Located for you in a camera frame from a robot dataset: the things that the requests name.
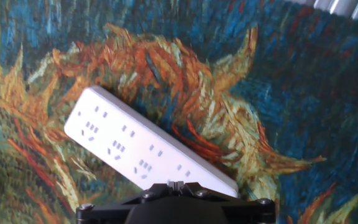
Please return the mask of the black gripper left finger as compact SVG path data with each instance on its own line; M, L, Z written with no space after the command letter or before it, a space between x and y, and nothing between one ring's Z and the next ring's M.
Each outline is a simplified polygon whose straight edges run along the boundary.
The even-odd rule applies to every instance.
M176 189L176 182L153 184L151 188L112 205L81 204L76 209L76 224L125 223L133 209L172 196Z

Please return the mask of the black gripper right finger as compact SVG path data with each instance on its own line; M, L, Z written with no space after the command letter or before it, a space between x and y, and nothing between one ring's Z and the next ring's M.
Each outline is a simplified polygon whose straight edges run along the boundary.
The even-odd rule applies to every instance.
M195 223L275 223L275 203L268 198L246 201L201 186L175 183L178 208Z

